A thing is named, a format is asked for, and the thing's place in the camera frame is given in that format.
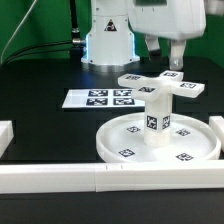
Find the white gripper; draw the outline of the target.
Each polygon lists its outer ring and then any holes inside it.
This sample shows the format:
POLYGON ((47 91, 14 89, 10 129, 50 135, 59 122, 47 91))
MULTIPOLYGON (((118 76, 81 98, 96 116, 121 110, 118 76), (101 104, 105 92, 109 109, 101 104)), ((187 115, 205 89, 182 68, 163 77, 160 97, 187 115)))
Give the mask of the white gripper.
POLYGON ((126 0, 126 5, 132 29, 146 34, 145 43, 151 57, 160 54, 158 37, 172 39, 169 67, 180 71, 185 40, 204 33, 204 0, 126 0))

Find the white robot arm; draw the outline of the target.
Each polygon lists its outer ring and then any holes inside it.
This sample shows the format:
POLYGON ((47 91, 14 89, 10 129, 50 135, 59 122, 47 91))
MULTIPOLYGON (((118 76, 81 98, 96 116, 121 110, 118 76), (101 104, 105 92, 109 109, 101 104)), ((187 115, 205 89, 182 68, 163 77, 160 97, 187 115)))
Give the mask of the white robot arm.
POLYGON ((139 61, 135 33, 145 36, 151 59, 161 56, 158 39, 170 41, 169 67, 183 68, 186 41, 203 35, 206 16, 224 15, 224 0, 91 0, 92 27, 82 63, 119 71, 139 61))

